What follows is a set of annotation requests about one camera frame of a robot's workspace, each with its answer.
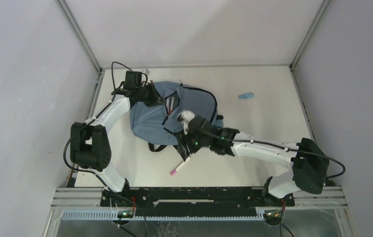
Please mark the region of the light blue highlighter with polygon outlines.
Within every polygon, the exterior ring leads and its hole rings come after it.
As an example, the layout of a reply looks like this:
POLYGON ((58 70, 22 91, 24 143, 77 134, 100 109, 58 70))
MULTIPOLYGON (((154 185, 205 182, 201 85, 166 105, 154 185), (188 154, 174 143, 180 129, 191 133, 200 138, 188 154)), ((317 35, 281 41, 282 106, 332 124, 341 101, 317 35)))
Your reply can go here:
POLYGON ((250 99, 250 98, 254 98, 254 93, 248 92, 248 93, 238 95, 238 99, 250 99))

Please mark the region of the green-capped white marker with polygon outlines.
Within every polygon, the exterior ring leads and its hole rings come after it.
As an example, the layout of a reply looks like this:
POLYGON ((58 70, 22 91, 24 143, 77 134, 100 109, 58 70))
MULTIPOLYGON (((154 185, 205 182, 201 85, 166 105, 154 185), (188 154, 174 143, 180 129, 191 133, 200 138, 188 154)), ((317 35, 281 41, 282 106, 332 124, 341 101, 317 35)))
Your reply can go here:
POLYGON ((175 97, 171 97, 170 99, 170 107, 169 107, 169 114, 171 114, 175 108, 175 102, 176 102, 176 99, 175 97))

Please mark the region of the pink-capped white marker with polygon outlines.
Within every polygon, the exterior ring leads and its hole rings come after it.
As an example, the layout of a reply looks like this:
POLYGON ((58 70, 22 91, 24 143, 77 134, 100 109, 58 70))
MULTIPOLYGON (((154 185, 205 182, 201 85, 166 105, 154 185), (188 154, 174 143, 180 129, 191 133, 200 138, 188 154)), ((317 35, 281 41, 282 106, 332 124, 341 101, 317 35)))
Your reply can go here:
POLYGON ((188 161, 190 157, 187 157, 183 162, 181 162, 174 170, 171 171, 170 175, 175 175, 188 161))

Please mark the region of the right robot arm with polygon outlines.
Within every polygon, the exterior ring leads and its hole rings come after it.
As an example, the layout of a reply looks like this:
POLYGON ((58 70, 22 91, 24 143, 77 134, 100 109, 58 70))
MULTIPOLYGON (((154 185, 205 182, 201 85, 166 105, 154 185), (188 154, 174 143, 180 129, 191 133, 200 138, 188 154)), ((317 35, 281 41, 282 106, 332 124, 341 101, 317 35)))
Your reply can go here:
POLYGON ((190 111, 182 112, 177 120, 183 129, 176 137, 178 153, 183 159, 202 148, 220 156, 248 157, 279 165, 286 172, 267 178, 262 198, 276 205, 296 191, 321 194, 328 179, 346 172, 340 161, 324 154, 311 139, 299 142, 277 142, 257 138, 233 128, 219 127, 190 111))

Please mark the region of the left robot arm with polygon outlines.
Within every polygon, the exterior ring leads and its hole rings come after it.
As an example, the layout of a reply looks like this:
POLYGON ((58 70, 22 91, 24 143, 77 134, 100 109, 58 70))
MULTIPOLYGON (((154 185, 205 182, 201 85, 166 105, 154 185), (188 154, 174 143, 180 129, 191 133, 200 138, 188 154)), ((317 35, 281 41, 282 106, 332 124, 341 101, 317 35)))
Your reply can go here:
POLYGON ((84 122, 73 123, 63 151, 64 163, 69 169, 94 175, 113 192, 112 199, 120 206, 127 205, 132 196, 125 188, 127 179, 111 164, 112 149, 108 133, 138 102, 143 102, 147 107, 164 103, 146 73, 128 70, 124 81, 113 87, 108 102, 97 114, 84 122))

